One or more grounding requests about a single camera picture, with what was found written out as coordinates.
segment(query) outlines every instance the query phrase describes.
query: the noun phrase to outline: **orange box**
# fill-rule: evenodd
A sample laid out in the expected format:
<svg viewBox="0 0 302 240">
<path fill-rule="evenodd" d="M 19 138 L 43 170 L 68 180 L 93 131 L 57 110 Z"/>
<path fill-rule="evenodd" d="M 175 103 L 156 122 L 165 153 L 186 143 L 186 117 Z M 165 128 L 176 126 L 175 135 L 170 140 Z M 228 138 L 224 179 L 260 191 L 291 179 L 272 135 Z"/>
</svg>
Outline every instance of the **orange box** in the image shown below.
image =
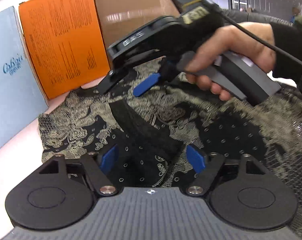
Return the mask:
<svg viewBox="0 0 302 240">
<path fill-rule="evenodd" d="M 110 70 L 94 0 L 29 0 L 20 4 L 19 13 L 48 99 Z"/>
</svg>

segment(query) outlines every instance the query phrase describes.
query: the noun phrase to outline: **silver bolt head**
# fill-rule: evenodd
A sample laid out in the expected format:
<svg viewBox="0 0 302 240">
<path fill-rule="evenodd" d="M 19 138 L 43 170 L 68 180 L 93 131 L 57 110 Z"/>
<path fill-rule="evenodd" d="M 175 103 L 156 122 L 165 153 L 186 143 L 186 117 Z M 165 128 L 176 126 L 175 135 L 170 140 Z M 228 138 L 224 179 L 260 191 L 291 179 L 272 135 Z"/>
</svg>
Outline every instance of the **silver bolt head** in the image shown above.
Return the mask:
<svg viewBox="0 0 302 240">
<path fill-rule="evenodd" d="M 116 189 L 113 186 L 103 186 L 100 188 L 100 192 L 105 195 L 113 194 L 115 191 L 116 191 Z"/>
<path fill-rule="evenodd" d="M 203 192 L 203 188 L 199 187 L 199 186 L 192 186 L 192 187 L 188 188 L 188 192 L 192 195 L 198 195 Z"/>
</svg>

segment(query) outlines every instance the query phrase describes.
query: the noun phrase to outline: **black lace fabric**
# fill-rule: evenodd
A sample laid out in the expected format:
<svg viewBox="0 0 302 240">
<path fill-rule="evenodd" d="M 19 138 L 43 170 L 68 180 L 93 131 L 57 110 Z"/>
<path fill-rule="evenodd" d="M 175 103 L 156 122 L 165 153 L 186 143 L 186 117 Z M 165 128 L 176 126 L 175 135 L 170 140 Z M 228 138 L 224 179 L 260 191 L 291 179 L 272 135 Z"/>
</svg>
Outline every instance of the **black lace fabric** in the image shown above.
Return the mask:
<svg viewBox="0 0 302 240">
<path fill-rule="evenodd" d="M 158 60 L 130 71 L 110 93 L 79 97 L 72 91 L 50 114 L 39 117 L 42 161 L 56 153 L 79 158 L 118 144 L 109 174 L 118 187 L 184 187 L 197 174 L 186 145 L 239 159 L 251 154 L 295 192 L 299 208 L 291 228 L 302 236 L 302 95 L 284 86 L 256 107 L 188 84 L 183 74 L 136 98 L 136 85 L 159 68 Z"/>
</svg>

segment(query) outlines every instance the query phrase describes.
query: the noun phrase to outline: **window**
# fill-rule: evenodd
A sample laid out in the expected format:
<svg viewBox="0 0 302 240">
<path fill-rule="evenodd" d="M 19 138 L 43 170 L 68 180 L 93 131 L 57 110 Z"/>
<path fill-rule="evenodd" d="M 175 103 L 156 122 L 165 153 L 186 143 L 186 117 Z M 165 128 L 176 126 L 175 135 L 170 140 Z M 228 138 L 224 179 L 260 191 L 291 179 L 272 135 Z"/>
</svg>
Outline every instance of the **window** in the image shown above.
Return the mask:
<svg viewBox="0 0 302 240">
<path fill-rule="evenodd" d="M 246 11 L 248 9 L 247 0 L 232 0 L 232 8 L 239 11 Z"/>
</svg>

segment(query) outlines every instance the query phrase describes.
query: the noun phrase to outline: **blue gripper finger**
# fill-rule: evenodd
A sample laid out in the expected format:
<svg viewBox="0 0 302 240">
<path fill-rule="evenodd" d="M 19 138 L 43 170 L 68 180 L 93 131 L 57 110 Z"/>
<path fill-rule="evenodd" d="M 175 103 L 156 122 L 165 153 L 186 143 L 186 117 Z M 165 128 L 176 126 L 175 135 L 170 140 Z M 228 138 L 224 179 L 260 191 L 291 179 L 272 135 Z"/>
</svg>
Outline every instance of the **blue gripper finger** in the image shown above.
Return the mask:
<svg viewBox="0 0 302 240">
<path fill-rule="evenodd" d="M 99 166 L 100 170 L 104 174 L 108 174 L 110 170 L 113 168 L 114 164 L 119 158 L 119 147 L 118 145 L 114 145 L 106 154 L 103 155 L 101 164 Z"/>
<path fill-rule="evenodd" d="M 205 158 L 191 145 L 187 146 L 187 159 L 197 174 L 205 169 Z"/>
<path fill-rule="evenodd" d="M 139 97 L 159 82 L 160 73 L 153 73 L 133 89 L 133 95 Z"/>
</svg>

